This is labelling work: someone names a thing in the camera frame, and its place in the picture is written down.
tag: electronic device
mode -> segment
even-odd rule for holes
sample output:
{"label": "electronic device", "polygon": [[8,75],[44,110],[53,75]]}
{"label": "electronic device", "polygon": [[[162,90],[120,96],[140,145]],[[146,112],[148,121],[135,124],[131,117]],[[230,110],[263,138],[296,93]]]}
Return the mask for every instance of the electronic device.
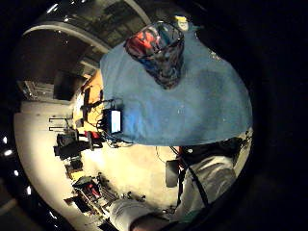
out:
{"label": "electronic device", "polygon": [[122,131],[121,111],[114,109],[107,109],[103,111],[105,131],[108,134],[117,134]]}

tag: blue cloth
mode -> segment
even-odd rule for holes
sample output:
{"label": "blue cloth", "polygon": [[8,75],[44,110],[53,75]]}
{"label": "blue cloth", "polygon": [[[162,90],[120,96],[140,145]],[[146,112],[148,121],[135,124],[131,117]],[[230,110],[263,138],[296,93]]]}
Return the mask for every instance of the blue cloth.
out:
{"label": "blue cloth", "polygon": [[241,78],[195,36],[185,33],[180,84],[163,90],[125,51],[123,43],[100,61],[104,99],[120,99],[124,141],[147,145],[196,145],[222,141],[252,125]]}

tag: white wall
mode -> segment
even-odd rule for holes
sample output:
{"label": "white wall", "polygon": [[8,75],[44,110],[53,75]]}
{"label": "white wall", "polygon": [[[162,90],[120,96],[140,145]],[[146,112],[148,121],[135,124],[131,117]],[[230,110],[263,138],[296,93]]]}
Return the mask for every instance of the white wall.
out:
{"label": "white wall", "polygon": [[58,213],[63,215],[76,230],[100,230],[79,210],[69,207],[64,199],[72,196],[71,182],[65,176],[65,167],[55,157],[53,146],[57,133],[48,131],[49,117],[71,116],[66,105],[22,102],[21,113],[14,115],[14,133],[18,155],[24,170],[39,195]]}

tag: person's arm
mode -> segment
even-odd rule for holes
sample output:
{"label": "person's arm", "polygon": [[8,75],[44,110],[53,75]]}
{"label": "person's arm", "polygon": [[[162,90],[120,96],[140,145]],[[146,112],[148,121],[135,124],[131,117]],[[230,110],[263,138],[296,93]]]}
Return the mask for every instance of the person's arm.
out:
{"label": "person's arm", "polygon": [[110,221],[119,231],[158,231],[168,225],[156,211],[134,199],[119,199],[110,207]]}
{"label": "person's arm", "polygon": [[132,223],[130,231],[159,231],[168,224],[169,222],[164,218],[147,215],[136,219]]}

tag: cable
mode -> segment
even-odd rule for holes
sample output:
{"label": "cable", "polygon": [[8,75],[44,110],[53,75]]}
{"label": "cable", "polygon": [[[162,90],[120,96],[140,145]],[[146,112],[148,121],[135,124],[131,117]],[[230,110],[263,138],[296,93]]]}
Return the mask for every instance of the cable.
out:
{"label": "cable", "polygon": [[160,156],[159,156],[159,154],[158,154],[157,146],[155,146],[155,148],[156,148],[156,156],[158,157],[158,159],[160,159],[161,162],[163,162],[163,163],[165,164],[166,162],[164,162],[164,161],[160,158]]}

